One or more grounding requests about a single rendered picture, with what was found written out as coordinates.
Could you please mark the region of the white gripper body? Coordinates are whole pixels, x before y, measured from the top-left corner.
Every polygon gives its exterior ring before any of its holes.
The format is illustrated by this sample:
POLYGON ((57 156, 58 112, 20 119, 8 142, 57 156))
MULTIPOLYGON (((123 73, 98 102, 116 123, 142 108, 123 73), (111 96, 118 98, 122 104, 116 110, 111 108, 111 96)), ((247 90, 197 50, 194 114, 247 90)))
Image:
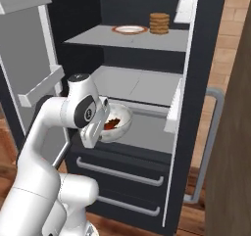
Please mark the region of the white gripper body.
POLYGON ((79 131, 81 142, 85 148, 92 149, 95 147, 109 113, 109 106, 100 108, 90 124, 79 131))

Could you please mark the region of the stack of brown cookies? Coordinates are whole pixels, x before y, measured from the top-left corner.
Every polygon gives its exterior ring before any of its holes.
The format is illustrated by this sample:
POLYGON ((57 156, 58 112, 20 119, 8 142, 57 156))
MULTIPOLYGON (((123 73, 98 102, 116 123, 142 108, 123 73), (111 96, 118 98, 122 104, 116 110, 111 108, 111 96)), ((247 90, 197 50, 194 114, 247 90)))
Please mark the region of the stack of brown cookies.
POLYGON ((166 13, 150 14, 150 32, 153 34, 166 34, 169 32, 170 16, 166 13))

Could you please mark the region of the brown wooden cabinet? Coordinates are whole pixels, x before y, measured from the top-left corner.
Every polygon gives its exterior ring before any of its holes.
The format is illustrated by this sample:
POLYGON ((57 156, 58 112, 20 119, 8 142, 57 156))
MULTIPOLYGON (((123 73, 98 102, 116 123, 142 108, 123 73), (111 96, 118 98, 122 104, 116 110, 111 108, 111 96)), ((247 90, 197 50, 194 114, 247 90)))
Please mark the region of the brown wooden cabinet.
POLYGON ((206 236, 251 236, 251 5, 206 179, 206 236))

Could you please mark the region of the black fridge drawer front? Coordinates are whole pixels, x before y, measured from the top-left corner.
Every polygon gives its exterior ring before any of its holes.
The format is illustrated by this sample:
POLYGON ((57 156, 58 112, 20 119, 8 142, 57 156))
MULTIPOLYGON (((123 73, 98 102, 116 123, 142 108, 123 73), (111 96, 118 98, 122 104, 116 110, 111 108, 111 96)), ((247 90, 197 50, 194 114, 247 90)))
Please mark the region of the black fridge drawer front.
POLYGON ((157 207, 160 207, 161 210, 157 216, 149 216, 96 201, 87 208, 89 212, 147 230, 157 231, 158 228, 162 226, 167 183, 155 187, 134 181, 113 178, 99 179, 98 183, 100 188, 99 196, 152 211, 157 207))
POLYGON ((85 169, 77 166, 78 157, 81 157, 84 163, 151 179, 158 180, 160 176, 164 176, 164 183, 169 179, 171 156, 148 149, 118 143, 98 143, 94 149, 86 149, 79 141, 75 141, 66 158, 70 173, 76 172, 77 169, 85 169))

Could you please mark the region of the white bowl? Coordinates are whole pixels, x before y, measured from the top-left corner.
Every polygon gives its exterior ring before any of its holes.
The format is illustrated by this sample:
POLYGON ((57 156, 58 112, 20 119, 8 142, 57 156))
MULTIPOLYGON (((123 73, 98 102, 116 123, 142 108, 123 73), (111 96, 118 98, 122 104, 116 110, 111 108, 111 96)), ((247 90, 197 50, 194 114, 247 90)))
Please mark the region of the white bowl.
POLYGON ((119 118, 121 121, 115 129, 103 129, 100 133, 100 141, 103 143, 112 143, 122 138, 131 126, 132 116, 133 112, 127 106, 118 103, 110 103, 110 113, 106 122, 114 118, 119 118))

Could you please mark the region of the fridge door with white bins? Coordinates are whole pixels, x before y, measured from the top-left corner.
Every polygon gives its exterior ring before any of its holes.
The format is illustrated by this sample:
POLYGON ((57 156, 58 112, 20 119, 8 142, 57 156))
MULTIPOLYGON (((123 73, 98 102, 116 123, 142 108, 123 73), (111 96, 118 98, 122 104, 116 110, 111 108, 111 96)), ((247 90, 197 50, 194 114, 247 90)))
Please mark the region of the fridge door with white bins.
POLYGON ((176 233, 225 0, 195 0, 178 106, 163 236, 176 233))

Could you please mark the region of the fridge door with grey shelves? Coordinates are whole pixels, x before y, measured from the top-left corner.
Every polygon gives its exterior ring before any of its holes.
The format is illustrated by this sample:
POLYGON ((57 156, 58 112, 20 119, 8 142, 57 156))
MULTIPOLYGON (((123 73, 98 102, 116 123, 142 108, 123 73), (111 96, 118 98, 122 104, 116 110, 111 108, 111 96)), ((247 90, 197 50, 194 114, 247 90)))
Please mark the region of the fridge door with grey shelves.
POLYGON ((0 110, 20 152, 33 117, 60 96, 58 64, 47 5, 51 0, 0 0, 0 110))

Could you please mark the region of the black fridge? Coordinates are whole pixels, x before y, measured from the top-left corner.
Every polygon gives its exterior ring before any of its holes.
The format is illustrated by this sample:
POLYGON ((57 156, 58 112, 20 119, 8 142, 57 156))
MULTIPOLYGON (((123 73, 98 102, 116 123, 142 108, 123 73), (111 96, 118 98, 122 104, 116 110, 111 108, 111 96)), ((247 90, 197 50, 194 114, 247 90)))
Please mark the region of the black fridge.
MULTIPOLYGON (((170 155, 168 110, 181 80, 188 37, 185 24, 166 35, 122 35, 115 25, 149 25, 153 12, 173 14, 177 0, 52 0, 49 16, 57 57, 65 73, 87 72, 101 95, 133 112, 128 132, 113 142, 170 155)), ((77 169, 99 179, 119 179, 77 169)))

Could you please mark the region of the red-brown food piece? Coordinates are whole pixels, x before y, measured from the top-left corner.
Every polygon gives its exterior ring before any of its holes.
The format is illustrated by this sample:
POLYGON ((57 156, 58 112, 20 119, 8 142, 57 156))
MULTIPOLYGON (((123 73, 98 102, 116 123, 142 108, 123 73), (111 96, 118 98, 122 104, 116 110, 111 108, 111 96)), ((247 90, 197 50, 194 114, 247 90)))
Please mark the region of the red-brown food piece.
POLYGON ((115 129, 116 126, 120 123, 120 121, 121 120, 119 118, 110 119, 108 122, 104 124, 104 129, 105 130, 115 129))

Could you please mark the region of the white plate with orange rim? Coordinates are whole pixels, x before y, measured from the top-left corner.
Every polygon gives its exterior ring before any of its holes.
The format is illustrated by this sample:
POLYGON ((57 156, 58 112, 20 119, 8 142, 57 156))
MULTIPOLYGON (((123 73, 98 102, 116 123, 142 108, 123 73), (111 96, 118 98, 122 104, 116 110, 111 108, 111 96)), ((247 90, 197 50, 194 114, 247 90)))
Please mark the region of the white plate with orange rim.
POLYGON ((115 33, 123 35, 135 35, 148 31, 148 28, 141 25, 117 25, 112 28, 115 33))

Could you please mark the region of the white carton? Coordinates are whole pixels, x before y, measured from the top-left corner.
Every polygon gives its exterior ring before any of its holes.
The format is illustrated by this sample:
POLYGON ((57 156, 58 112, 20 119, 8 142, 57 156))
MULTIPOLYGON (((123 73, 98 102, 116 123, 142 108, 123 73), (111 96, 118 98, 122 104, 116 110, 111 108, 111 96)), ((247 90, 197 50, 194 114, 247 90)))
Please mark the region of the white carton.
POLYGON ((194 0, 178 0, 176 6, 175 24, 190 24, 194 0))

